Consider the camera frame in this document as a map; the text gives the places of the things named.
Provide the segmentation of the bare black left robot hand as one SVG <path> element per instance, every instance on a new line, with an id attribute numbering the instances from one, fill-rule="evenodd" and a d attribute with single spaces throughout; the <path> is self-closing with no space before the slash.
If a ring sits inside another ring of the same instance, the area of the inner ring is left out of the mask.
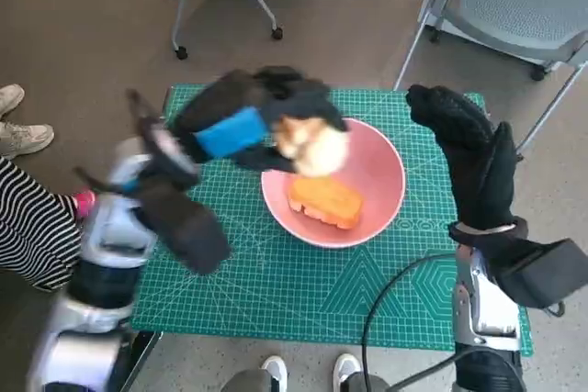
<path id="1" fill-rule="evenodd" d="M 227 158 L 256 171 L 332 174 L 348 127 L 330 87 L 289 66 L 233 70 L 201 91 L 169 128 L 195 162 Z"/>

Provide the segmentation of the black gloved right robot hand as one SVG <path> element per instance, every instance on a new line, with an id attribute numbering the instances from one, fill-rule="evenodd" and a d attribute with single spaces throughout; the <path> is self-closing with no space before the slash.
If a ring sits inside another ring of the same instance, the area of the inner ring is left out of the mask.
<path id="1" fill-rule="evenodd" d="M 514 224 L 517 155 L 510 124 L 494 126 L 469 98 L 444 86 L 414 84 L 406 101 L 413 122 L 433 131 L 446 157 L 458 221 L 475 230 Z"/>

